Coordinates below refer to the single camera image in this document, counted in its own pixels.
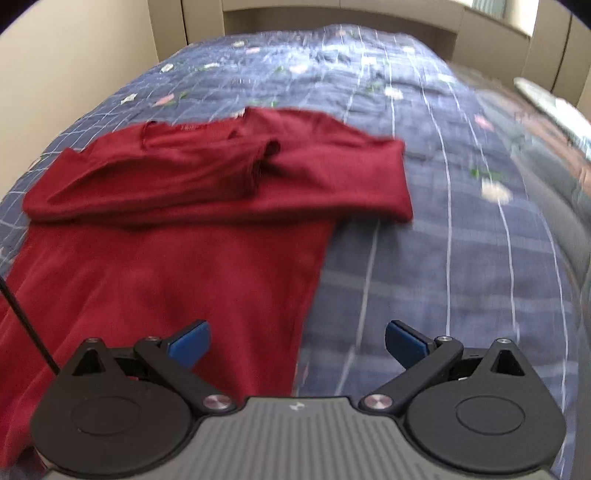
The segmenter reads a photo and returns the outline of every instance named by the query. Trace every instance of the wall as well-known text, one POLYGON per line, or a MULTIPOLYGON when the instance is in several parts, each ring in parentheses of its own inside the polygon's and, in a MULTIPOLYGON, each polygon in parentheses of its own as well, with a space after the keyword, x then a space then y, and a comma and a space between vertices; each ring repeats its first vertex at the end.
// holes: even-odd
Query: wall
POLYGON ((585 82, 577 108, 591 122, 591 71, 587 75, 587 81, 585 82))
POLYGON ((252 8, 284 7, 326 7, 355 12, 365 11, 412 20, 451 32, 457 32, 464 13, 463 5, 450 0, 183 0, 189 41, 193 41, 193 34, 190 31, 198 33, 205 24, 203 18, 187 15, 187 8, 192 4, 198 5, 202 11, 213 11, 214 14, 210 15, 209 21, 217 25, 218 30, 222 29, 217 15, 218 7, 215 8, 212 4, 221 4, 224 13, 252 8))
POLYGON ((162 61, 187 46, 183 5, 180 0, 148 0, 148 7, 156 52, 162 61))
POLYGON ((513 85, 521 76, 530 39, 481 14, 466 10, 457 34, 452 61, 513 85))
POLYGON ((546 90, 552 89, 569 35, 569 24, 569 10, 556 0, 540 0, 522 76, 546 90))
POLYGON ((538 0, 506 0, 504 20, 524 33, 534 32, 538 0))
MULTIPOLYGON (((171 1, 160 0, 167 4, 171 1)), ((225 34, 222 0, 180 0, 189 43, 221 37, 225 34)))
POLYGON ((573 17, 562 66, 552 93, 577 105, 591 67, 591 30, 573 17))
POLYGON ((224 13, 227 35, 269 30, 313 30, 325 25, 356 24, 386 32, 404 32, 432 48, 441 58, 452 57, 455 35, 402 18, 349 9, 318 7, 254 8, 224 13))
POLYGON ((147 0, 40 0, 0 36, 0 196, 60 131, 157 62, 147 0))

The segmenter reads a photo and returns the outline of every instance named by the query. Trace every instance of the ribbed gray surface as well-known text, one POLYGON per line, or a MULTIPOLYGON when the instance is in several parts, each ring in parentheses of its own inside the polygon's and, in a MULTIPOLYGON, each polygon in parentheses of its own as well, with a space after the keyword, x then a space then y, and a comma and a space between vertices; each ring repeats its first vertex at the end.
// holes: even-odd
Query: ribbed gray surface
MULTIPOLYGON (((47 480, 63 480, 50 473, 47 480)), ((420 456, 386 417, 345 398, 250 399, 242 411, 203 422, 177 457, 137 480, 452 480, 420 456)), ((522 477, 551 480, 547 472, 522 477)))

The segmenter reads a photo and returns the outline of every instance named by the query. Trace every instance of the blue plaid comforter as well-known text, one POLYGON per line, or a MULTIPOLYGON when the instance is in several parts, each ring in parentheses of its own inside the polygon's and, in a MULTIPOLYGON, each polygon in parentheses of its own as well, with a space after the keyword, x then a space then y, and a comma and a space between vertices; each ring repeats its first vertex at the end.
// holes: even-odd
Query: blue plaid comforter
POLYGON ((353 25, 237 35, 188 46, 61 133, 0 205, 0 274, 27 231, 26 191, 66 147, 134 122, 206 122, 246 105, 325 111, 407 145, 412 225, 352 219, 329 246, 307 319, 294 392, 359 398, 401 372, 384 329, 487 347, 509 337, 567 417, 554 466, 574 452, 579 319, 548 226, 473 92, 404 34, 353 25))

